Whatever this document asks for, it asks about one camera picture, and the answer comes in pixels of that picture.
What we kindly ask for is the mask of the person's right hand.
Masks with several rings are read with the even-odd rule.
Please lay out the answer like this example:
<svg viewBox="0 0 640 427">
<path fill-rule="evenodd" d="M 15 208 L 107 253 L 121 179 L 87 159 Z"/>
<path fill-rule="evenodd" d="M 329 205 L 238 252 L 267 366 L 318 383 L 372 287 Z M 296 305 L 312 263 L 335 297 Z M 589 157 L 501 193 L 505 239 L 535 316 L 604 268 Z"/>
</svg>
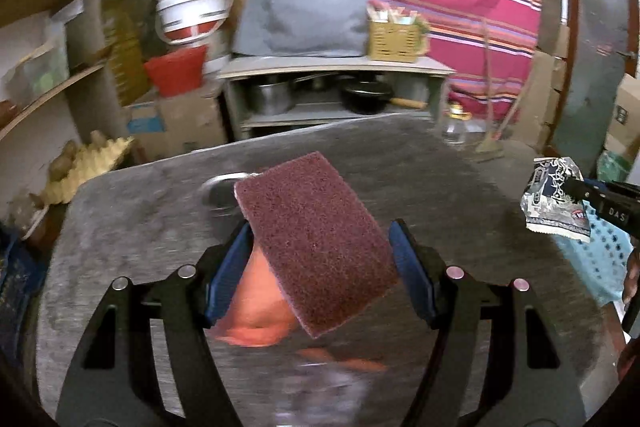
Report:
<svg viewBox="0 0 640 427">
<path fill-rule="evenodd" d="M 623 289 L 623 305 L 627 311 L 631 299 L 638 293 L 639 274 L 640 274 L 640 249 L 639 245 L 634 246 L 627 260 L 627 270 L 624 280 Z"/>
</svg>

